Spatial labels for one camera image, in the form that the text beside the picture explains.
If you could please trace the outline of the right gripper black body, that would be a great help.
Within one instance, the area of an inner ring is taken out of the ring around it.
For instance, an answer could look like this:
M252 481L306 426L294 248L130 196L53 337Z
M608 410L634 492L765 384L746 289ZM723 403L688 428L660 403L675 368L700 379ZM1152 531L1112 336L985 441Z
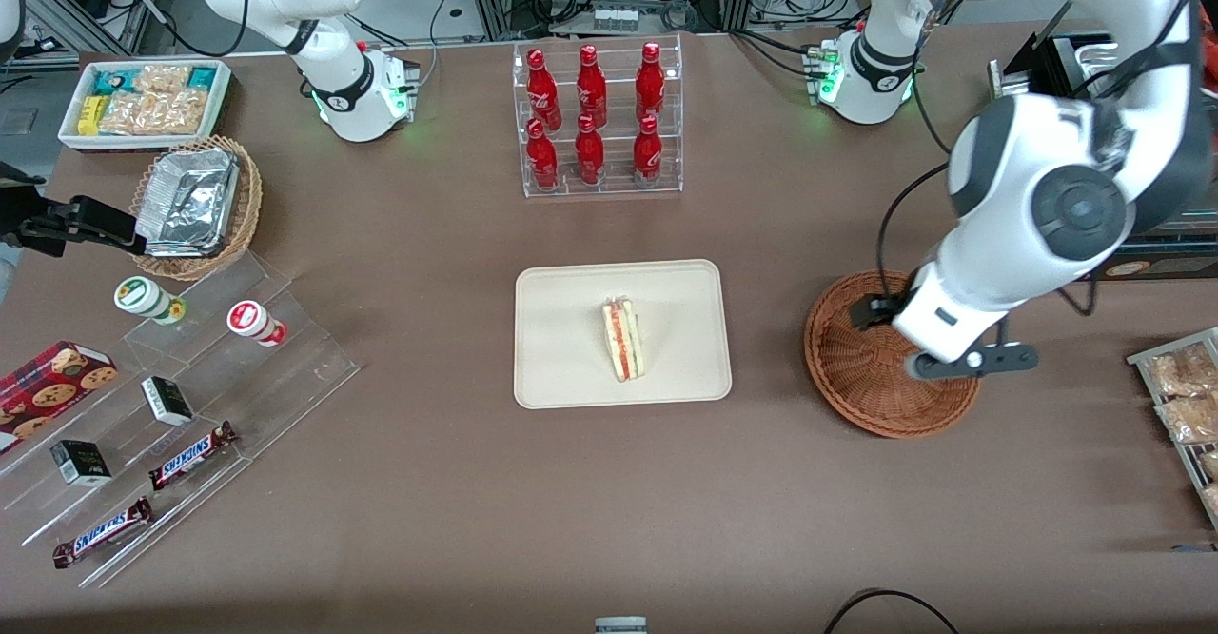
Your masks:
M69 231L58 212L62 206L61 202L45 200L35 186L2 186L2 245L49 257L65 256Z

